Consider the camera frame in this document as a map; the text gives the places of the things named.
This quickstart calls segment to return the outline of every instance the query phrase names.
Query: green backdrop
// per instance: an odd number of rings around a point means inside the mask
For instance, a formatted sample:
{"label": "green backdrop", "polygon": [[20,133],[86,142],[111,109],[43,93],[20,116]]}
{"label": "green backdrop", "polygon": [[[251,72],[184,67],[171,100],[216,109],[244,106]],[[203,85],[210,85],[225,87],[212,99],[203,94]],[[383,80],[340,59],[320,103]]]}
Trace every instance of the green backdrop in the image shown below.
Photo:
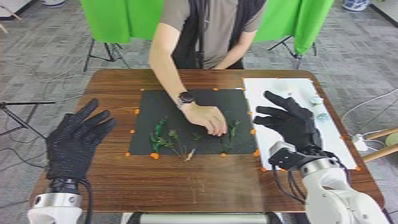
{"label": "green backdrop", "polygon": [[[256,41],[296,36],[296,52],[313,46],[335,0],[269,0]],[[82,0],[93,37],[109,43],[150,39],[162,15],[164,0]]]}

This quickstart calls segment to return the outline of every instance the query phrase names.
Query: black robotic glove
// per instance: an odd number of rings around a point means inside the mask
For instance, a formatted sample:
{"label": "black robotic glove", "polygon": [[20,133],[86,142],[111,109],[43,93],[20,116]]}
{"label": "black robotic glove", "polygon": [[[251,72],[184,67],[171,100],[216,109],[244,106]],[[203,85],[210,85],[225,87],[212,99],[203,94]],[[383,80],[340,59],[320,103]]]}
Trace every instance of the black robotic glove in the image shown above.
{"label": "black robotic glove", "polygon": [[258,113],[271,115],[256,117],[255,124],[274,129],[285,137],[285,141],[296,145],[297,151],[306,155],[319,155],[322,150],[320,131],[315,127],[313,112],[301,107],[294,98],[285,99],[271,91],[265,91],[265,98],[285,108],[258,107]]}
{"label": "black robotic glove", "polygon": [[111,116],[107,110],[88,119],[97,108],[98,99],[93,99],[81,111],[75,114],[66,114],[59,127],[47,138],[49,179],[86,179],[97,147],[116,126],[114,118],[107,120]]}

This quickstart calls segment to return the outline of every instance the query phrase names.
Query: tripod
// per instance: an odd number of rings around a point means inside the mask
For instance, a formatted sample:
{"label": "tripod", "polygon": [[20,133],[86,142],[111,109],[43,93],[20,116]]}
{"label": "tripod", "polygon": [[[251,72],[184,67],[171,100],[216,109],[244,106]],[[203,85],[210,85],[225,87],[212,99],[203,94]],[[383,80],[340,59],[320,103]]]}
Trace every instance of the tripod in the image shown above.
{"label": "tripod", "polygon": [[[301,64],[303,64],[303,55],[297,54],[297,53],[294,52],[294,50],[290,49],[290,47],[288,47],[288,45],[287,45],[287,41],[290,40],[292,37],[294,37],[294,36],[288,36],[288,37],[278,42],[278,44],[272,46],[272,48],[269,49],[269,51],[272,51],[272,50],[276,49],[276,47],[283,44],[283,46],[287,47],[287,49],[288,49],[288,51],[290,51],[290,55],[292,55],[292,57],[297,59],[296,69],[299,70],[299,69],[301,69]],[[317,52],[317,44],[315,44],[315,43],[313,43],[313,50],[315,50],[315,56],[317,56],[319,52]]]}
{"label": "tripod", "polygon": [[[45,135],[40,133],[40,131],[34,129],[34,127],[29,125],[29,122],[33,120],[33,117],[34,117],[34,113],[36,113],[36,110],[38,110],[38,107],[40,105],[43,104],[56,104],[56,102],[49,101],[49,102],[18,102],[18,103],[6,103],[6,102],[0,102],[0,110],[4,111],[4,113],[10,115],[10,117],[13,118],[13,120],[17,121],[17,123],[20,124],[20,127],[13,128],[11,130],[8,130],[4,133],[0,133],[0,136],[8,135],[10,133],[13,133],[15,131],[18,131],[20,129],[27,128],[34,133],[36,135],[47,139]],[[8,106],[13,106],[13,105],[34,105],[34,109],[29,113],[29,118],[27,118],[27,121],[24,121],[24,119],[18,117],[18,115],[13,113],[13,111],[10,110]]]}
{"label": "tripod", "polygon": [[107,50],[107,56],[109,56],[109,58],[104,58],[104,57],[93,55],[95,44],[97,44],[97,40],[93,38],[91,39],[89,54],[88,54],[88,58],[86,58],[84,72],[88,71],[88,68],[89,68],[91,58],[98,58],[98,59],[102,59],[104,61],[109,61],[109,62],[116,62],[121,59],[127,67],[130,68],[129,63],[127,63],[127,60],[125,60],[125,58],[121,56],[121,52],[120,52],[120,49],[123,49],[121,45],[120,44],[104,43],[105,50]]}

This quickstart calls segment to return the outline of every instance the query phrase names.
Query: robotic arm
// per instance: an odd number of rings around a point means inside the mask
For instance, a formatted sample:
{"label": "robotic arm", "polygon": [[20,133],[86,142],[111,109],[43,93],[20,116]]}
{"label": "robotic arm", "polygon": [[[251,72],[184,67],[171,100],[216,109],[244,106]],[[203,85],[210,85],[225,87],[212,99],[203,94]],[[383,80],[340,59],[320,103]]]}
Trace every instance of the robotic arm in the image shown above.
{"label": "robotic arm", "polygon": [[336,155],[322,150],[320,132],[313,113],[294,98],[265,92],[265,98],[283,107],[258,107],[271,115],[256,117],[255,123],[272,128],[285,137],[271,149],[269,163],[303,174],[308,189],[306,214],[313,224],[390,224],[374,198],[358,192],[347,181],[345,166]]}
{"label": "robotic arm", "polygon": [[[390,224],[376,200],[351,187],[335,154],[322,150],[312,111],[299,106],[294,98],[285,99],[271,92],[265,92],[265,97],[285,110],[258,107],[258,112],[271,116],[256,117],[255,123],[272,128],[285,137],[287,143],[280,142],[272,147],[269,162],[274,170],[280,167],[303,174],[308,189],[303,202],[312,224]],[[47,139],[50,186],[47,193],[36,197],[31,224],[75,224],[82,215],[79,184],[89,188],[86,173],[97,147],[116,126],[114,119],[107,120],[109,111],[89,118],[97,108],[95,99],[79,113],[66,115]],[[86,224],[91,223],[91,214],[88,217]]]}
{"label": "robotic arm", "polygon": [[[109,111],[89,118],[97,108],[98,100],[93,99],[77,114],[66,114],[59,127],[47,138],[50,185],[47,193],[36,197],[34,207],[29,210],[31,224],[77,223],[82,215],[79,184],[84,184],[89,191],[91,207],[91,184],[86,180],[86,173],[97,147],[116,126],[116,120],[109,119]],[[91,210],[86,223],[91,223]]]}

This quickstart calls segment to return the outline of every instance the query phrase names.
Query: black mat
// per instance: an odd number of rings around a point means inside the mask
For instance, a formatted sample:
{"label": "black mat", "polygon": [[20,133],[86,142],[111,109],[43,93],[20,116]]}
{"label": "black mat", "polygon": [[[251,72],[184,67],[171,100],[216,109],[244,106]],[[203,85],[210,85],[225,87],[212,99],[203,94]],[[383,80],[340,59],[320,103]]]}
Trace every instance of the black mat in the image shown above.
{"label": "black mat", "polygon": [[[248,101],[242,90],[191,90],[198,104],[203,106],[217,106],[228,123],[240,121],[237,127],[237,136],[233,140],[233,147],[230,154],[251,154],[256,150],[256,140],[251,134],[253,123],[248,109]],[[157,124],[168,117],[168,125],[162,131],[162,137],[169,139],[169,130],[178,131],[182,145],[187,149],[198,148],[196,154],[221,154],[225,144],[230,142],[230,135],[214,137],[209,135],[205,127],[191,124],[184,113],[177,108],[175,102],[166,91],[150,90],[143,92],[141,113],[136,120],[136,134],[132,137],[130,152],[132,155],[150,155],[153,152],[152,134],[155,133]],[[194,141],[198,133],[203,138],[200,142]],[[173,155],[175,152],[168,148],[161,148],[161,155]]]}

